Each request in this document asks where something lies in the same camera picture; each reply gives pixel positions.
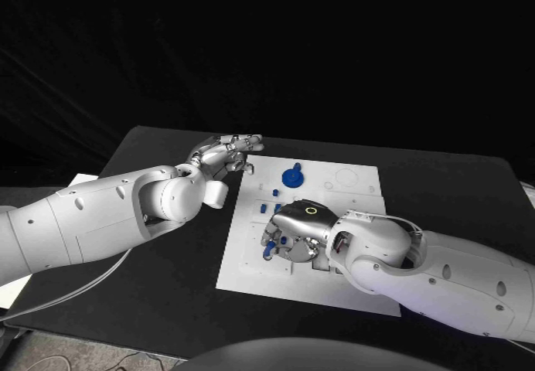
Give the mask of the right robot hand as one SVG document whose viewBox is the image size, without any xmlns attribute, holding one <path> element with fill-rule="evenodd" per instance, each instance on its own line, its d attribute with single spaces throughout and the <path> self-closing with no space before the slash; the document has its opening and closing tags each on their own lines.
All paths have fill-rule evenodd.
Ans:
<svg viewBox="0 0 535 371">
<path fill-rule="evenodd" d="M 280 257 L 293 263 L 316 260 L 326 248 L 339 216 L 320 203 L 301 199 L 273 214 L 262 232 L 262 259 Z"/>
</svg>

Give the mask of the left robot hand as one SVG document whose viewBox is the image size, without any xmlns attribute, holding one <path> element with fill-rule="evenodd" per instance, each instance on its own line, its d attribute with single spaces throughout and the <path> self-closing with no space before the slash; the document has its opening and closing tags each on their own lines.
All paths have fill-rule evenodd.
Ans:
<svg viewBox="0 0 535 371">
<path fill-rule="evenodd" d="M 260 134 L 212 136 L 193 147 L 186 162 L 199 168 L 208 180 L 222 180 L 228 173 L 239 171 L 252 175 L 247 153 L 262 149 Z"/>
</svg>

